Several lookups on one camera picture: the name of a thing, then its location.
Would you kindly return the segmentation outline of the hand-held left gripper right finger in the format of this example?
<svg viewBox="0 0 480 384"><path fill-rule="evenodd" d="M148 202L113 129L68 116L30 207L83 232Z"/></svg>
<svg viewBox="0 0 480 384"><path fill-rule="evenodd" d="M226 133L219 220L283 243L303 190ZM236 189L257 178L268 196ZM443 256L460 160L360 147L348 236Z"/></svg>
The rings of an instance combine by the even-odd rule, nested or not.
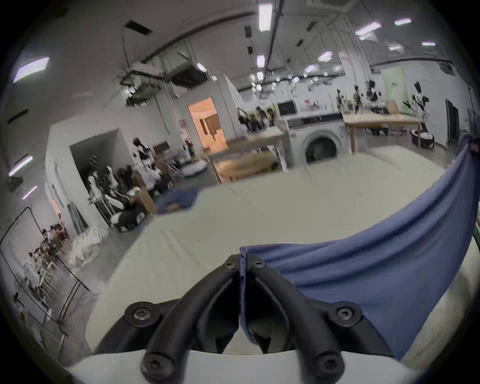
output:
<svg viewBox="0 0 480 384"><path fill-rule="evenodd" d="M357 303L306 297L257 256L242 256L242 322L262 353L296 350L309 376L339 381L342 352L393 358Z"/></svg>

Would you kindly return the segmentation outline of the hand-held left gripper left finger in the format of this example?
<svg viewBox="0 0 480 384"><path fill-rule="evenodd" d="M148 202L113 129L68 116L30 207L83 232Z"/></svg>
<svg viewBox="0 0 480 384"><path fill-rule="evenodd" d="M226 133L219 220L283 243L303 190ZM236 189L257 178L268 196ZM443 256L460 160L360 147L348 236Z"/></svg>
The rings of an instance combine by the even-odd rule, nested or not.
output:
<svg viewBox="0 0 480 384"><path fill-rule="evenodd" d="M94 355L145 350L143 377L168 382L187 351L222 354L240 325L240 267L240 255L231 255L178 299L130 304Z"/></svg>

